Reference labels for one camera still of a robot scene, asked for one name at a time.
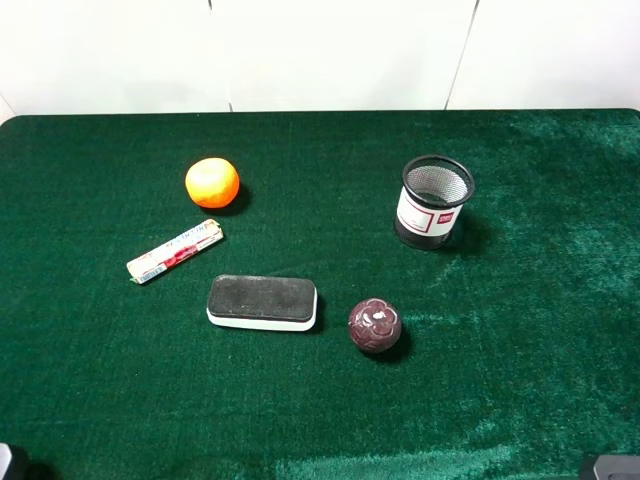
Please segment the black mesh pen cup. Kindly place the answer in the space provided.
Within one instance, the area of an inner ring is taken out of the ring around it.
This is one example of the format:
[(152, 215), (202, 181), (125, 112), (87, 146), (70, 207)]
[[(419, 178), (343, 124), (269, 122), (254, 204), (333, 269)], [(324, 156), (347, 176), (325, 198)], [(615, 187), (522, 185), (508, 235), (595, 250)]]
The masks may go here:
[(475, 180), (458, 161), (441, 155), (412, 159), (402, 172), (394, 223), (398, 237), (416, 249), (442, 247), (474, 193)]

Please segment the green velvet tablecloth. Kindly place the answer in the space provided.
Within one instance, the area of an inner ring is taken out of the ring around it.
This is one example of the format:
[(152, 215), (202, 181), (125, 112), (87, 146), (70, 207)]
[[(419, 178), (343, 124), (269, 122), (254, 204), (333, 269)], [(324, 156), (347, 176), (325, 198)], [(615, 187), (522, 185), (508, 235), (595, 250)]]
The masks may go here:
[[(447, 243), (394, 223), (441, 155)], [(196, 205), (188, 169), (240, 188)], [(205, 220), (147, 283), (126, 264)], [(223, 274), (304, 278), (305, 332), (217, 326)], [(369, 354), (348, 319), (390, 302)], [(634, 110), (21, 116), (1, 128), (1, 438), (35, 479), (556, 479), (639, 450)]]

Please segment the white red candy stick pack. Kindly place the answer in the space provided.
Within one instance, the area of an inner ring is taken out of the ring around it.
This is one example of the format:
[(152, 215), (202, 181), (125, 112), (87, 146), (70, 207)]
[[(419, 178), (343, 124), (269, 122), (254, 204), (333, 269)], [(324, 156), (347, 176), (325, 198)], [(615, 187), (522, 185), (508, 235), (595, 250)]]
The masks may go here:
[(208, 219), (126, 264), (130, 280), (149, 282), (224, 238), (219, 223)]

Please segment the orange mandarin fruit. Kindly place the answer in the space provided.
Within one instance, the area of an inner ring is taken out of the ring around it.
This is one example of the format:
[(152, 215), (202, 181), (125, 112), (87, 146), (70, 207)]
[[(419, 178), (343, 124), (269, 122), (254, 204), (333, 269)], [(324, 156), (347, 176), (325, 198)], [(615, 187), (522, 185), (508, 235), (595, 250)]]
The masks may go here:
[(223, 158), (205, 158), (192, 165), (185, 176), (190, 199), (203, 208), (228, 206), (237, 196), (240, 178), (235, 167)]

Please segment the dark red carved ball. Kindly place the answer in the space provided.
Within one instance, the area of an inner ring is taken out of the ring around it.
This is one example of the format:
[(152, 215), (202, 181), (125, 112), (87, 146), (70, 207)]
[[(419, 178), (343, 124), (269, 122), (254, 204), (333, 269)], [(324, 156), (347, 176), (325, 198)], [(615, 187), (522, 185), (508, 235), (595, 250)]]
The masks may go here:
[(348, 319), (351, 340), (363, 352), (377, 354), (391, 349), (399, 340), (402, 321), (398, 310), (381, 298), (360, 301)]

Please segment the black white board eraser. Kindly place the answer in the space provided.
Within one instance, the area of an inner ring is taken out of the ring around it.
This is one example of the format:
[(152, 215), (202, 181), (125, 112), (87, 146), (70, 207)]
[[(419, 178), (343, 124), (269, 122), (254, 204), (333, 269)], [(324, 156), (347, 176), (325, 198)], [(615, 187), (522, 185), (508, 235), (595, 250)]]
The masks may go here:
[(206, 313), (221, 327), (305, 332), (315, 325), (317, 302), (309, 279), (223, 274), (212, 283)]

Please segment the grey black device bottom right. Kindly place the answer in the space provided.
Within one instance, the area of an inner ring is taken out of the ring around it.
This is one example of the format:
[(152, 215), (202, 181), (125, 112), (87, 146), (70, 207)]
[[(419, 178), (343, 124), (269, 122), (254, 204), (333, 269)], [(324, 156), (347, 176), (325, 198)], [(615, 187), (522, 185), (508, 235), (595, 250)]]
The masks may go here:
[(639, 455), (600, 455), (587, 458), (579, 471), (580, 480), (639, 480)]

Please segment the black white device bottom left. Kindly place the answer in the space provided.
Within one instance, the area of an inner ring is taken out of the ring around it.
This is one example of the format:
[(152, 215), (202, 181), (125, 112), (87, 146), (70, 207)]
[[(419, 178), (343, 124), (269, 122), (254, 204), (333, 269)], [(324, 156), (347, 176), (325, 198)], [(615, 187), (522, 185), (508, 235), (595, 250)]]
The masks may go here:
[(22, 447), (4, 442), (0, 444), (1, 480), (24, 480), (28, 466), (29, 457)]

